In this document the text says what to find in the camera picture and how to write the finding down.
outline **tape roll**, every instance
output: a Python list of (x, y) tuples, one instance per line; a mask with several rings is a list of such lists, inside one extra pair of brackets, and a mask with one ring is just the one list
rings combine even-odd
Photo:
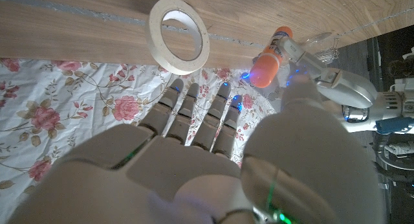
[[(182, 60), (172, 53), (162, 38), (162, 22), (175, 19), (187, 26), (193, 36), (195, 55), (192, 60)], [(206, 26), (200, 16), (181, 0), (160, 0), (155, 3), (146, 23), (146, 39), (151, 55), (163, 68), (178, 75), (190, 74), (200, 69), (210, 53)]]

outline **wooden table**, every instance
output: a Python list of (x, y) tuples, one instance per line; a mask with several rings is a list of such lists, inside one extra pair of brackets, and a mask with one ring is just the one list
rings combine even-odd
[[(158, 0), (2, 0), (0, 57), (156, 64), (144, 24)], [(205, 67), (246, 69), (276, 28), (305, 43), (331, 35), (311, 52), (356, 43), (414, 24), (414, 0), (183, 0), (210, 35)], [(166, 43), (189, 56), (187, 34), (165, 30)]]

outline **floral bedsheet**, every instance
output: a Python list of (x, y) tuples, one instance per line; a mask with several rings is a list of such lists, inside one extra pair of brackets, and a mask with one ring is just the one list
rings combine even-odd
[(178, 77), (185, 88), (174, 114), (188, 87), (193, 82), (200, 85), (186, 145), (223, 82), (232, 85), (231, 97), (243, 96), (233, 161), (241, 161), (245, 142), (256, 124), (274, 112), (267, 100), (240, 80), (242, 70), (200, 69), (177, 76), (154, 65), (0, 62), (0, 223), (7, 221), (57, 158), (117, 124), (136, 126)]

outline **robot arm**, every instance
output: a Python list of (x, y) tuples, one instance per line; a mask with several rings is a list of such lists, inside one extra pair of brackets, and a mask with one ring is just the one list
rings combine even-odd
[(278, 47), (297, 66), (306, 68), (318, 91), (338, 104), (367, 108), (374, 104), (377, 91), (367, 79), (335, 68), (327, 68), (314, 55), (303, 50), (293, 39), (283, 37)]

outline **glue stick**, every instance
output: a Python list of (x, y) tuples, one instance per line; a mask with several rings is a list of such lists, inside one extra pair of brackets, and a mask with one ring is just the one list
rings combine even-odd
[(285, 36), (292, 37), (292, 30), (288, 27), (279, 27), (250, 70), (250, 81), (256, 87), (268, 86), (278, 72), (283, 60), (282, 52), (278, 48), (278, 41)]

